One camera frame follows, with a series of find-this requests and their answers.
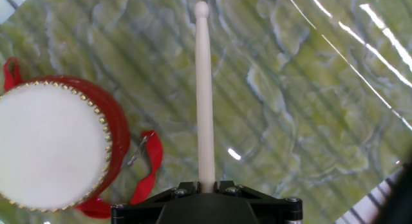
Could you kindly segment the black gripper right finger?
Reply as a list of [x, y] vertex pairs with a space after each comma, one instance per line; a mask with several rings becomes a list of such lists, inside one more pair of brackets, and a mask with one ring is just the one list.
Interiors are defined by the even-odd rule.
[[300, 198], [275, 198], [233, 181], [216, 182], [214, 192], [244, 201], [258, 223], [303, 224]]

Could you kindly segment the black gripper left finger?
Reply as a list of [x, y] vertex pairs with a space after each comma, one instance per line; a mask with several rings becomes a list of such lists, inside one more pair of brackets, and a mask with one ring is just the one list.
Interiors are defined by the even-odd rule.
[[137, 205], [115, 204], [111, 207], [111, 224], [140, 223], [146, 220], [156, 221], [168, 202], [198, 194], [200, 189], [200, 182], [181, 182], [179, 186], [172, 187]]

